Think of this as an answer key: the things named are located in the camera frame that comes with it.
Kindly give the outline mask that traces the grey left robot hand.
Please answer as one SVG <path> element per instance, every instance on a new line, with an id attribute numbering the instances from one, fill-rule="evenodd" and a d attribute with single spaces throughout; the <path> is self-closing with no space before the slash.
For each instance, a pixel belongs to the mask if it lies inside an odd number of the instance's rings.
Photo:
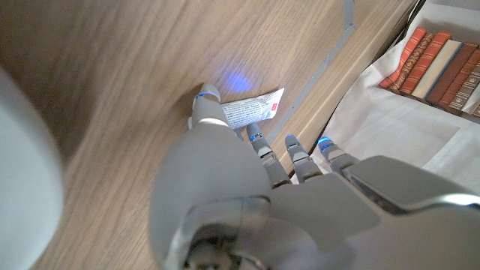
<path id="1" fill-rule="evenodd" d="M 292 183 L 255 124 L 244 142 L 202 85 L 163 159 L 149 236 L 162 269 L 477 269 L 479 195 L 323 137 L 322 173 L 293 135 Z"/>

